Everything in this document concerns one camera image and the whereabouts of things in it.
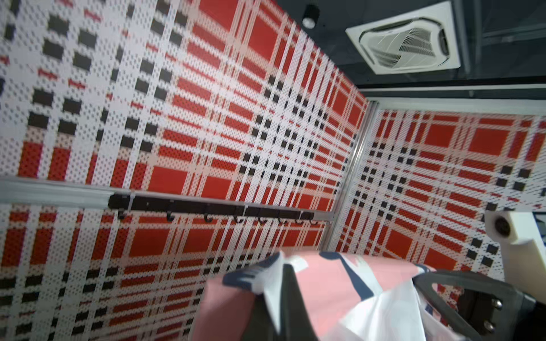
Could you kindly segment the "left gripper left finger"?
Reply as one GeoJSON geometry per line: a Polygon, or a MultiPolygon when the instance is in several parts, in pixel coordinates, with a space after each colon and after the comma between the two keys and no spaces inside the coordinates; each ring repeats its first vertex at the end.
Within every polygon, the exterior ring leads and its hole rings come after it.
{"type": "Polygon", "coordinates": [[[318,340],[311,325],[292,265],[283,266],[280,293],[281,329],[274,329],[263,295],[256,297],[241,340],[318,340]]]}

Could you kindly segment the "pink shark print shorts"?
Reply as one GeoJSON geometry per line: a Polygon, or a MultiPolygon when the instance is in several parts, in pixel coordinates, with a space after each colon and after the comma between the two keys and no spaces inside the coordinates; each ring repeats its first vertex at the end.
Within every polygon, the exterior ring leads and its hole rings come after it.
{"type": "Polygon", "coordinates": [[[318,340],[460,340],[413,284],[429,268],[330,251],[277,252],[208,280],[192,340],[241,340],[257,296],[280,332],[283,266],[292,265],[318,340]]]}

